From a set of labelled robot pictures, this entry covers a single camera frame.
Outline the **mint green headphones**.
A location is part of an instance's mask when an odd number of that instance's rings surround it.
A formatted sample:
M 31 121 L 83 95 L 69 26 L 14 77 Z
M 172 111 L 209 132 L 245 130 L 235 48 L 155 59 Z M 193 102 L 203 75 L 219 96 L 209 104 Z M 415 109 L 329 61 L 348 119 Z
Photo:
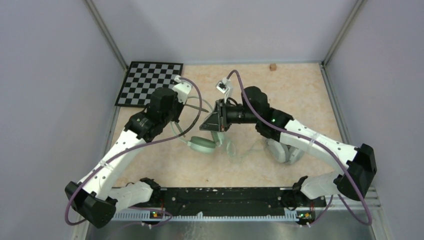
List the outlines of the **mint green headphones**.
M 179 134 L 175 131 L 174 127 L 177 127 L 179 132 L 182 133 L 182 129 L 176 122 L 171 122 L 170 127 L 175 136 L 177 136 L 178 140 L 185 143 L 190 149 L 204 153 L 204 154 L 212 154 L 215 149 L 222 146 L 226 140 L 225 134 L 223 132 L 211 131 L 212 140 L 200 137 L 200 136 L 192 136 L 190 140 L 186 140 L 184 136 L 179 136 Z

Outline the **white gaming headphones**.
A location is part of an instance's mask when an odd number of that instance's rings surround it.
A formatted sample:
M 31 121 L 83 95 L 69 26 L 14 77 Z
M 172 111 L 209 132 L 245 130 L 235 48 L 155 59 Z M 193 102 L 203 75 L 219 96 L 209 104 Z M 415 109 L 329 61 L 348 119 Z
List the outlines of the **white gaming headphones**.
M 300 160 L 304 155 L 303 150 L 291 145 L 277 142 L 273 139 L 266 139 L 266 148 L 277 162 L 283 164 L 292 165 Z

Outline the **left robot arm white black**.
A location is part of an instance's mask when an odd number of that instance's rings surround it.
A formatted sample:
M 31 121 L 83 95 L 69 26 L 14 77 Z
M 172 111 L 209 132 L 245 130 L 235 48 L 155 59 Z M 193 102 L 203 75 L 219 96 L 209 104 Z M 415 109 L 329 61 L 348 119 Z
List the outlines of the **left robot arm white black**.
M 121 210 L 139 203 L 154 207 L 160 202 L 161 194 L 150 179 L 125 187 L 114 185 L 143 148 L 160 143 L 154 139 L 170 122 L 179 119 L 191 90 L 192 87 L 182 84 L 154 90 L 145 109 L 128 119 L 118 139 L 91 172 L 66 185 L 68 225 L 87 221 L 100 229 Z

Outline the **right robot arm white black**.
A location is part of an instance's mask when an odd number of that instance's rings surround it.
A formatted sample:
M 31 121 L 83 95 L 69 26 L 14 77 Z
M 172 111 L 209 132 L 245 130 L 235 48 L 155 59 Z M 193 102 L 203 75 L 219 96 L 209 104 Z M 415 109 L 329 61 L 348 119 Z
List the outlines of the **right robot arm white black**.
M 267 95 L 256 86 L 245 88 L 244 93 L 247 96 L 238 105 L 218 99 L 199 129 L 226 132 L 233 124 L 254 124 L 266 139 L 299 149 L 331 166 L 332 172 L 304 176 L 293 185 L 293 200 L 299 206 L 326 195 L 364 201 L 377 173 L 375 152 L 370 145 L 345 144 L 306 127 L 292 115 L 271 107 Z

